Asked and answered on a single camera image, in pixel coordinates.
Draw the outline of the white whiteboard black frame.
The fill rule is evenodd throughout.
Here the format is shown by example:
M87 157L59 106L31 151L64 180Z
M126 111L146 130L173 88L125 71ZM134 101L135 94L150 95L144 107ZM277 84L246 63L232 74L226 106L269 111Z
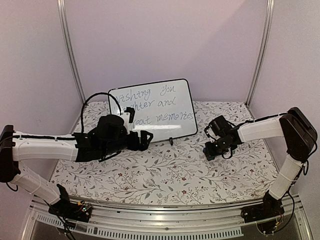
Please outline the white whiteboard black frame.
M153 134L153 142L195 135L198 132L189 82L173 79L113 88L108 92L113 115L127 107L135 110L131 131Z

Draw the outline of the blue whiteboard eraser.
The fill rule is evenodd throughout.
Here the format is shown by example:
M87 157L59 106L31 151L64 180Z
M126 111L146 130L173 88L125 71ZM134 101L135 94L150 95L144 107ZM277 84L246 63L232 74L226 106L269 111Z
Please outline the blue whiteboard eraser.
M205 147L205 148L203 149L203 153L204 153L207 161L212 161L212 160L214 160L214 159L216 158L214 152L212 152L212 151L211 151L209 148L207 148L207 147Z

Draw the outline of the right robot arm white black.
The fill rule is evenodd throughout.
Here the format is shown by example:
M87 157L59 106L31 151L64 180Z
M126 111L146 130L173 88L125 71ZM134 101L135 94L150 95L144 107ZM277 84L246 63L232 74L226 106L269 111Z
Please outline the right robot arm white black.
M206 130L213 134L207 136L211 141L205 143L203 153L208 161L216 157L226 158L244 143L256 140L282 138L286 146L286 155L279 173L265 193L269 198L259 206L262 218L269 218L278 210L278 203L298 180L303 168L308 166L309 158L317 151L318 133L298 107L287 112L247 120L237 125L230 123L220 115L213 119Z

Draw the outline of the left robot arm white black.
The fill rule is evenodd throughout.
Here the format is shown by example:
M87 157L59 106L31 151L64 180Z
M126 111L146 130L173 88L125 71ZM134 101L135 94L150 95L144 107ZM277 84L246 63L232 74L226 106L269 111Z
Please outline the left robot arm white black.
M88 133L30 135L6 125L0 135L0 181L25 189L42 198L63 216L74 213L67 190L54 185L21 162L24 160L65 160L76 163L103 162L122 150L145 151L154 135L146 130L132 131L129 113L102 116Z

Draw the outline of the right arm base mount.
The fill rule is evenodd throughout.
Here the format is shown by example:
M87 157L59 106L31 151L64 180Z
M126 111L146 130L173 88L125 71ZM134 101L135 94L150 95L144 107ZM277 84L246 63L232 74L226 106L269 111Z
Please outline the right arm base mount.
M281 200L264 197L262 203L243 207L240 216L245 223L256 222L262 234L270 235L276 232L284 213Z

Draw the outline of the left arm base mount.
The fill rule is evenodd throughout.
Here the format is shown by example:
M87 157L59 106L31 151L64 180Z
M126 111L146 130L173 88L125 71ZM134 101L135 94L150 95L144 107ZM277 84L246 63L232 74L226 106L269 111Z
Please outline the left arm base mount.
M92 205L84 201L72 203L69 200L60 199L49 206L48 212L64 219L71 219L88 223L92 214Z

